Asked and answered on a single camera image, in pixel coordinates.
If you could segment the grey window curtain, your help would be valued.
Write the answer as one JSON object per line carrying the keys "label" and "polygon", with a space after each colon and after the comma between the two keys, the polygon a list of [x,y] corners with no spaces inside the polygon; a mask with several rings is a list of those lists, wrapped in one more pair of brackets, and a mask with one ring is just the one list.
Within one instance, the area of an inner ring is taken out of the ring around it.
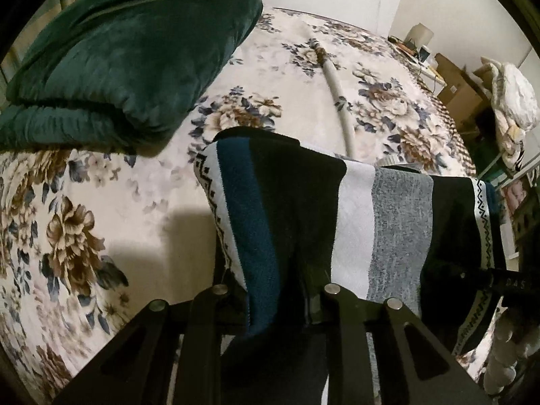
{"label": "grey window curtain", "polygon": [[17,72],[24,55],[38,34],[64,9],[77,0],[45,0],[18,33],[1,62],[1,84],[8,83]]}

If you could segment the black striped patterned sweater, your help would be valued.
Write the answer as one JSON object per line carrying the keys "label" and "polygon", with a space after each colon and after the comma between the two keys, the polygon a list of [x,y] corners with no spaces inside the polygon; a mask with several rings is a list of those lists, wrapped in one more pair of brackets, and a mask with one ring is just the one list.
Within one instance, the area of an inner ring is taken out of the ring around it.
{"label": "black striped patterned sweater", "polygon": [[255,128],[197,154],[243,330],[226,347],[225,404],[319,404],[327,384],[320,293],[396,297],[455,356],[478,347],[499,299],[468,276],[504,268],[500,201],[475,178],[375,167]]}

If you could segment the floral bed blanket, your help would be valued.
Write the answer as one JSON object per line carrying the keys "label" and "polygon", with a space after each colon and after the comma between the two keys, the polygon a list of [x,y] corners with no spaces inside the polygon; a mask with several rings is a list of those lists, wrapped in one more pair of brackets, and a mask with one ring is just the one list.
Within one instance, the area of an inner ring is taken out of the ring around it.
{"label": "floral bed blanket", "polygon": [[268,8],[156,156],[88,150],[1,158],[1,344],[49,404],[144,302],[184,301],[211,278],[214,224],[195,177],[215,135],[252,126],[427,174],[474,177],[443,103],[386,39]]}

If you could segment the beige bedside lamp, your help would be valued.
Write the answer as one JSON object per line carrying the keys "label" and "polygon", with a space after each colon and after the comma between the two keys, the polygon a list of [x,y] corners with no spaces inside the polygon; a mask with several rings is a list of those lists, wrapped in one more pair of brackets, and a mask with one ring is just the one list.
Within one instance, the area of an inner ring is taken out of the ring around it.
{"label": "beige bedside lamp", "polygon": [[434,32],[430,28],[422,23],[418,23],[407,33],[405,43],[411,44],[415,49],[420,49],[423,46],[427,46],[433,37]]}

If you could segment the dark green folded blanket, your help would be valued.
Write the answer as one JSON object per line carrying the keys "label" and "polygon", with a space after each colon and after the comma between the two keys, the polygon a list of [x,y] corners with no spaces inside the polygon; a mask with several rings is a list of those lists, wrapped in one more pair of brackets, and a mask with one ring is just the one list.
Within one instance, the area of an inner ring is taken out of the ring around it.
{"label": "dark green folded blanket", "polygon": [[9,81],[2,149],[167,143],[262,11],[262,0],[78,0]]}

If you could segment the brown cardboard box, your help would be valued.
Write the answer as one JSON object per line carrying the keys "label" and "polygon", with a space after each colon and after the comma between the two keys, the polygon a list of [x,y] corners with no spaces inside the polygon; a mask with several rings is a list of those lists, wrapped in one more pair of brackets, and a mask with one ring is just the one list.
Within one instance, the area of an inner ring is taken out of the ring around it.
{"label": "brown cardboard box", "polygon": [[459,132],[471,130],[476,126],[475,117],[490,103],[478,84],[451,60],[437,53],[437,72],[446,82],[446,87],[437,96],[455,121]]}

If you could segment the pile of white clothes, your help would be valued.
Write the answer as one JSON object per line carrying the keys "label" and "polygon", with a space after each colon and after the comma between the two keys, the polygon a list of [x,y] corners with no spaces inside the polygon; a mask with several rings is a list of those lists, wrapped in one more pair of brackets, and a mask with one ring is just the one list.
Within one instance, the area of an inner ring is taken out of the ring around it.
{"label": "pile of white clothes", "polygon": [[526,134],[539,125],[539,106],[533,85],[515,65],[481,57],[475,74],[491,93],[495,135],[504,165],[517,172],[524,157]]}

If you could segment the white bedside table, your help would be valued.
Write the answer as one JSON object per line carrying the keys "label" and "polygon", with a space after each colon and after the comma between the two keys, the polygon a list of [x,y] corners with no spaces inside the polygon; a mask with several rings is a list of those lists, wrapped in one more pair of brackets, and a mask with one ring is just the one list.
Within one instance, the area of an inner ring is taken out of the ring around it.
{"label": "white bedside table", "polygon": [[413,69],[413,72],[424,81],[428,89],[435,95],[439,95],[443,89],[447,86],[443,77],[430,66],[426,61],[418,59],[417,53],[409,49],[405,44],[397,37],[390,36],[387,38],[392,47],[405,58],[409,66]]}

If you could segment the white wardrobe shelf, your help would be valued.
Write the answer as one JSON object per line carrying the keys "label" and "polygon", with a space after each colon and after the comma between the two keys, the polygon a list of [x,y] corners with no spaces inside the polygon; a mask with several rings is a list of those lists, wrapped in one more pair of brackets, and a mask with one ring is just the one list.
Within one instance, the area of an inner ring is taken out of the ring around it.
{"label": "white wardrobe shelf", "polygon": [[514,174],[504,171],[491,181],[502,201],[504,257],[510,271],[520,268],[525,237],[539,224],[539,154]]}

